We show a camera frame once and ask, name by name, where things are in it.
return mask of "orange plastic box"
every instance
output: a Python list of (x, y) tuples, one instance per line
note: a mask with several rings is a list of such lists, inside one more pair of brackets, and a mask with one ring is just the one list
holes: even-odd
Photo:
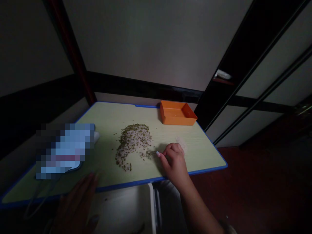
[(160, 113), (163, 124), (192, 126), (197, 116), (185, 102), (161, 101)]

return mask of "table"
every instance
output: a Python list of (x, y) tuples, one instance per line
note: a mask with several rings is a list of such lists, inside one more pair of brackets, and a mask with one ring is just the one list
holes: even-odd
[[(153, 150), (162, 152), (167, 144), (176, 142), (177, 137), (183, 139), (187, 145), (185, 160), (190, 175), (228, 166), (197, 122), (193, 126), (164, 125), (159, 108), (154, 106), (96, 102), (77, 123), (94, 123), (100, 138), (90, 155), (86, 155), (79, 170), (62, 175), (48, 200), (68, 193), (82, 176), (92, 171), (99, 173), (97, 192), (165, 180), (164, 171), (156, 155), (145, 161), (136, 153), (128, 155), (127, 162), (132, 164), (131, 171), (125, 172), (116, 165), (115, 154), (121, 129), (134, 123), (149, 126)], [(2, 196), (0, 208), (28, 204), (38, 184), (39, 181), (35, 180), (35, 166), (32, 166)], [(43, 199), (48, 188), (49, 181), (44, 181), (35, 202)]]

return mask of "black baseboard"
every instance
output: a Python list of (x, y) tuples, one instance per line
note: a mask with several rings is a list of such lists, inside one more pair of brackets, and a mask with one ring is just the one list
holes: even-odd
[[(235, 95), (228, 101), (228, 105), (250, 108), (254, 103), (256, 103), (256, 101), (257, 101), (256, 98), (250, 97), (247, 98)], [(262, 101), (255, 106), (254, 110), (277, 112), (277, 113), (291, 113), (294, 111), (294, 108), (287, 105)]]
[(90, 71), (88, 72), (88, 76), (91, 89), (94, 92), (190, 103), (198, 103), (203, 93), (202, 91), (193, 89), (179, 88)]
[(84, 97), (76, 75), (69, 75), (0, 97), (0, 159)]

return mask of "fingernail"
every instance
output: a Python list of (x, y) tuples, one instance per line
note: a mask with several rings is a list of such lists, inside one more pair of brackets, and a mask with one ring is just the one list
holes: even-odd
[(96, 223), (96, 222), (98, 222), (99, 219), (100, 219), (100, 216), (99, 216), (99, 215), (93, 216), (93, 217), (91, 218), (91, 222), (92, 222), (92, 223)]

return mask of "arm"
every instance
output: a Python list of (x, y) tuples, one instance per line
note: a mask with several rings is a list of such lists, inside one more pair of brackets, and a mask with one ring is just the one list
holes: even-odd
[(181, 146), (171, 143), (163, 153), (157, 152), (157, 156), (162, 162), (167, 177), (184, 199), (187, 217), (194, 230), (198, 233), (223, 234), (223, 228), (211, 214), (189, 177)]

